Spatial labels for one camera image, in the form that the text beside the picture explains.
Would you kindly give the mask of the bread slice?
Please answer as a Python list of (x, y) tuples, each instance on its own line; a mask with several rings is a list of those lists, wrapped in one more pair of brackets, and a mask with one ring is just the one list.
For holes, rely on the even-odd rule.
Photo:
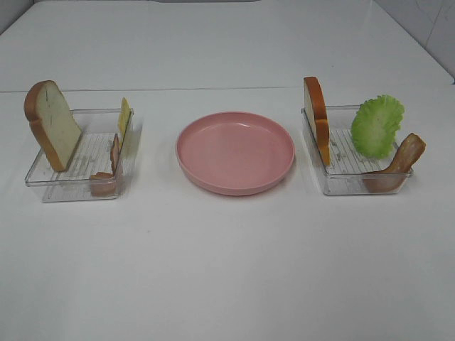
[(36, 83), (28, 91), (23, 109), (52, 169), (66, 171), (82, 130), (59, 87), (52, 80)]
[(323, 164), (329, 166), (331, 162), (329, 148), (330, 134), (326, 104), (319, 81), (314, 76), (304, 78), (304, 110)]

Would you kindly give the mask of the bacon strip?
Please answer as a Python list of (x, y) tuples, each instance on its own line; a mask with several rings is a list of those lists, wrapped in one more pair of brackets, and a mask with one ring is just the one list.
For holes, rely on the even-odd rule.
[(90, 192), (95, 197), (110, 195), (117, 189), (117, 184), (114, 180), (117, 166), (119, 163), (120, 143), (118, 134), (114, 135), (112, 146), (110, 149), (111, 172), (97, 172), (90, 176)]
[(367, 172), (363, 180), (369, 193), (390, 194), (402, 187), (414, 163), (424, 153), (426, 143), (416, 134), (409, 134), (397, 149), (390, 165), (377, 171)]

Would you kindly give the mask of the green lettuce leaf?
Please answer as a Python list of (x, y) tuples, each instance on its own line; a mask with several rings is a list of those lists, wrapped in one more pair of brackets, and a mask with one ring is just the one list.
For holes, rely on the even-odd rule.
[(359, 106), (350, 133), (357, 152), (366, 158), (389, 156), (395, 134), (401, 129), (405, 108), (391, 95), (383, 94)]

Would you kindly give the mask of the pink round plate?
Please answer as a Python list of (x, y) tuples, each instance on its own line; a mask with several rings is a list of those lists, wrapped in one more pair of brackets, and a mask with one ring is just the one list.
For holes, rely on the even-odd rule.
[(254, 195), (290, 171), (295, 147), (286, 129), (248, 112), (220, 112), (189, 124), (176, 142), (178, 163), (197, 186), (222, 195)]

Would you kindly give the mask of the yellow cheese slice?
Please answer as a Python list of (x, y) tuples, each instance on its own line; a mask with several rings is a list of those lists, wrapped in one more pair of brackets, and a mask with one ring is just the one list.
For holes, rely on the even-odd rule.
[(121, 101), (121, 110), (118, 118), (118, 128), (120, 132), (120, 137), (119, 137), (119, 146), (122, 147), (122, 144), (124, 142), (124, 137), (127, 131), (128, 123), (129, 123), (129, 118), (131, 115), (131, 108), (129, 106), (129, 103), (125, 97), (122, 98)]

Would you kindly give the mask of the right clear plastic tray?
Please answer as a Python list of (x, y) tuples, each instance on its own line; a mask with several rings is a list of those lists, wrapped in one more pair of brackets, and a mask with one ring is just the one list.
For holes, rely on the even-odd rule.
[(405, 173), (382, 173), (392, 162), (399, 146), (383, 159), (369, 159), (359, 154), (352, 142), (350, 127), (359, 105), (327, 106), (330, 164), (325, 165), (310, 127), (306, 110), (302, 109), (303, 137), (320, 191), (325, 195), (387, 195), (398, 193), (407, 179)]

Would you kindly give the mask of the clear plastic tray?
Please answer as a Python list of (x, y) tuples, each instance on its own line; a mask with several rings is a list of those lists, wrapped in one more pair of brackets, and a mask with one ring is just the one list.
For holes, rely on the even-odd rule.
[(320, 191), (325, 195), (387, 195), (398, 193), (407, 179), (405, 173), (382, 173), (392, 162), (399, 146), (383, 159), (369, 159), (359, 154), (352, 142), (350, 127), (359, 105), (327, 106), (330, 164), (325, 165), (310, 127), (306, 110), (302, 109), (303, 137)]
[(120, 147), (119, 163), (114, 180), (114, 193), (95, 197), (90, 192), (90, 176), (111, 172), (110, 149), (118, 128), (119, 109), (79, 109), (72, 111), (82, 135), (68, 169), (55, 172), (43, 151), (39, 151), (26, 177), (25, 184), (43, 202), (106, 200), (119, 197), (134, 175), (134, 163), (141, 136), (141, 126), (134, 123), (131, 111), (127, 131)]

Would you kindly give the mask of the left clear plastic tray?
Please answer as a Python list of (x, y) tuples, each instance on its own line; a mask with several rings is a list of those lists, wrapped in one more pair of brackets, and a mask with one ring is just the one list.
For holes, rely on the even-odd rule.
[(79, 109), (72, 111), (82, 135), (68, 169), (55, 172), (43, 151), (39, 151), (26, 177), (25, 184), (43, 202), (106, 200), (119, 197), (134, 175), (134, 163), (141, 136), (141, 126), (134, 123), (131, 111), (127, 131), (120, 147), (119, 163), (114, 180), (114, 193), (95, 197), (90, 192), (90, 176), (111, 172), (110, 149), (118, 128), (119, 109)]

